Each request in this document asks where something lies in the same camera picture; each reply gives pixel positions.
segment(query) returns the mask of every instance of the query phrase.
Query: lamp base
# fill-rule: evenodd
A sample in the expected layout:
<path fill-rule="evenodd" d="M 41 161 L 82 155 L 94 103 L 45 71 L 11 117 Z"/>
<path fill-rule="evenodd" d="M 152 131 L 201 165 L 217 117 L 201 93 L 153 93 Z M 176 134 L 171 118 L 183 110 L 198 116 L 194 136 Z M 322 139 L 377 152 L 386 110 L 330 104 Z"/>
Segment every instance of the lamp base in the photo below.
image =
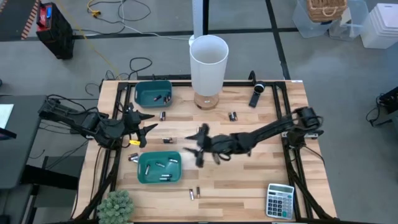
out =
<path fill-rule="evenodd" d="M 214 109 L 219 101 L 218 94 L 214 96 L 201 96 L 198 93 L 195 93 L 193 100 L 198 108 L 202 110 Z"/>

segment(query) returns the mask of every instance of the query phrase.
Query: gray floor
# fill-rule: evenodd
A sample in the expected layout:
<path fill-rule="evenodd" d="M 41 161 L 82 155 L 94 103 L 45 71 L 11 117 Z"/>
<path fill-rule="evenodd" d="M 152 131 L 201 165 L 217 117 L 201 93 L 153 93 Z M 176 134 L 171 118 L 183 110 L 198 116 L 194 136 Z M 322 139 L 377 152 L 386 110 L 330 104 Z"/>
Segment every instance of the gray floor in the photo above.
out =
<path fill-rule="evenodd" d="M 152 14 L 143 21 L 130 22 L 130 26 L 143 32 L 192 29 L 191 1 L 142 1 L 148 3 Z M 102 32 L 118 29 L 92 19 L 86 13 L 86 1 L 61 2 L 83 28 Z M 369 9 L 377 2 L 368 1 Z M 126 17 L 139 17 L 143 13 L 143 9 L 135 4 L 127 1 Z M 272 0 L 272 5 L 278 27 L 294 27 L 291 21 L 294 1 Z M 117 4 L 98 9 L 103 9 L 104 17 L 117 19 Z M 211 0 L 210 29 L 270 27 L 263 0 Z M 272 33 L 220 37 L 230 47 L 227 79 L 246 79 L 250 70 L 255 70 L 259 78 L 283 79 Z M 398 85 L 398 45 L 387 50 L 371 50 L 363 48 L 360 38 L 354 42 L 340 42 L 327 36 L 303 39 L 296 32 L 281 33 L 280 38 L 290 76 L 304 81 L 310 105 L 325 117 L 325 134 L 320 138 L 320 145 L 338 216 L 343 220 L 396 223 L 397 133 L 388 124 L 382 128 L 370 127 L 365 115 L 374 107 L 378 94 Z M 129 71 L 130 58 L 149 57 L 154 64 L 140 75 L 190 73 L 188 44 L 184 40 L 140 37 L 95 39 L 92 43 L 120 72 Z M 0 52 L 0 77 L 5 83 L 0 94 L 56 93 L 71 98 L 91 98 L 85 93 L 84 86 L 88 82 L 99 83 L 109 69 L 84 40 L 76 41 L 75 56 L 69 61 L 56 60 L 40 42 L 34 41 L 1 42 Z M 137 62 L 133 67 L 144 64 Z M 95 93 L 94 97 L 98 96 L 94 88 L 90 91 Z M 85 106 L 95 103 L 83 101 Z M 32 156 L 43 149 L 47 156 L 60 156 L 79 146 L 83 140 L 79 136 L 40 131 Z M 84 154 L 82 149 L 75 156 Z M 29 163 L 41 166 L 43 157 Z M 35 223 L 69 218 L 70 200 L 57 206 L 38 209 Z"/>

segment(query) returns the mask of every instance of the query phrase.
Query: yellow tape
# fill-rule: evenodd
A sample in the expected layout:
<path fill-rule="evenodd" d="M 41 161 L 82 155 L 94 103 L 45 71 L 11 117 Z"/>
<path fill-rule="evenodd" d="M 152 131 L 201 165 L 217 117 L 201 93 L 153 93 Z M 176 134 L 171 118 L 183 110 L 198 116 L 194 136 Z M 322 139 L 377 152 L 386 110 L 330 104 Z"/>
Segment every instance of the yellow tape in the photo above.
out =
<path fill-rule="evenodd" d="M 130 144 L 135 145 L 135 146 L 139 146 L 140 143 L 141 143 L 140 141 L 130 140 Z"/>

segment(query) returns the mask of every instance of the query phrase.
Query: wooden tabletop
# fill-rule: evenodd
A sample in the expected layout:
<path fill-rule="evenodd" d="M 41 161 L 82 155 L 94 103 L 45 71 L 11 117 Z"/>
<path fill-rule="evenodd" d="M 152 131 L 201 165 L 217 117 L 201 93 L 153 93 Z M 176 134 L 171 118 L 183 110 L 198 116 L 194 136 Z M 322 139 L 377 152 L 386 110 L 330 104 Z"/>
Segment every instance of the wooden tabletop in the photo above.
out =
<path fill-rule="evenodd" d="M 118 82 L 103 83 L 98 108 L 112 115 Z M 286 81 L 291 109 L 307 106 L 307 96 L 302 82 Z M 140 149 L 130 146 L 122 150 L 116 189 L 128 190 L 134 202 L 132 222 L 271 222 L 278 220 L 266 216 L 266 192 L 269 183 L 288 184 L 280 136 L 260 142 L 251 157 L 232 155 L 221 165 L 213 162 L 211 154 L 205 155 L 204 168 L 195 166 L 195 158 L 183 147 L 197 148 L 195 141 L 184 137 L 195 134 L 202 123 L 210 126 L 210 136 L 236 132 L 250 132 L 277 119 L 271 88 L 261 94 L 256 108 L 248 106 L 252 87 L 224 87 L 220 102 L 213 110 L 198 109 L 193 102 L 191 87 L 173 87 L 173 104 L 169 108 L 142 109 L 142 113 L 155 118 L 142 122 L 144 126 L 159 125 L 147 135 L 148 144 Z M 282 111 L 283 98 L 279 92 Z M 166 121 L 159 121 L 159 113 L 166 111 Z M 238 121 L 230 122 L 228 113 L 235 111 Z M 163 144 L 162 138 L 174 138 L 175 144 Z M 320 153 L 316 140 L 306 140 L 307 145 Z M 75 217 L 88 205 L 93 186 L 98 145 L 90 142 L 86 152 L 79 183 L 79 198 Z M 183 174 L 176 184 L 144 185 L 137 179 L 137 164 L 129 162 L 129 154 L 151 151 L 178 151 L 182 156 Z M 105 150 L 99 153 L 94 192 L 100 179 Z M 336 216 L 325 168 L 319 157 L 306 149 L 301 150 L 303 168 L 309 191 L 331 216 Z M 191 200 L 189 189 L 200 187 L 200 199 Z M 303 217 L 305 207 L 299 189 L 298 200 Z"/>

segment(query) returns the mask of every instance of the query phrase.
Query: black desk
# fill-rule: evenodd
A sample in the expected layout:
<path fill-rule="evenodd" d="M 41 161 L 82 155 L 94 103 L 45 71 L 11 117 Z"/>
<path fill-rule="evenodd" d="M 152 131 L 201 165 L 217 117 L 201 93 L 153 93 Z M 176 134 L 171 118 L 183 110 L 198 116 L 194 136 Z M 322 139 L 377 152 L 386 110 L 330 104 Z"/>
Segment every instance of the black desk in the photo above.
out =
<path fill-rule="evenodd" d="M 19 184 L 77 188 L 76 177 L 26 165 L 40 124 L 38 111 L 44 100 L 44 95 L 0 97 L 0 104 L 14 105 L 6 129 L 17 134 L 16 139 L 0 141 L 0 189 L 12 189 Z"/>

